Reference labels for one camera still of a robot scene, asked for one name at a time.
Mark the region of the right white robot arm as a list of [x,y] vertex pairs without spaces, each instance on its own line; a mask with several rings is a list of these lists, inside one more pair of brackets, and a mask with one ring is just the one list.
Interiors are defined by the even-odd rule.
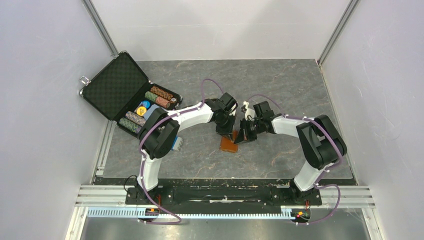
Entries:
[[244,101],[241,107],[244,118],[234,143],[252,142],[261,133],[287,135],[298,138],[305,157],[300,172],[290,181],[289,199],[302,204],[309,192],[317,186],[323,172],[347,153],[347,146],[333,122],[327,115],[315,118],[275,114],[267,101],[250,107]]

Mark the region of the brown leather card holder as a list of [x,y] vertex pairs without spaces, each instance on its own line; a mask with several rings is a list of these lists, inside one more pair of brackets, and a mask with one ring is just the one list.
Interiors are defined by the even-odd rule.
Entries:
[[219,149],[227,153],[236,153],[238,151],[238,145],[235,144],[234,141],[236,140],[237,134],[238,131],[234,130],[232,132],[232,138],[222,136]]

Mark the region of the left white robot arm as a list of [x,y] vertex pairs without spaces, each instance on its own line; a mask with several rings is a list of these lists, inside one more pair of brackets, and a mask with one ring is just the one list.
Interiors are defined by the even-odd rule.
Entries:
[[218,135],[233,137],[238,103],[225,92],[220,98],[203,99],[199,103],[178,110],[154,110],[138,133],[141,154],[137,182],[141,186],[138,197],[145,204],[157,198],[162,158],[170,151],[177,134],[199,124],[214,123]]

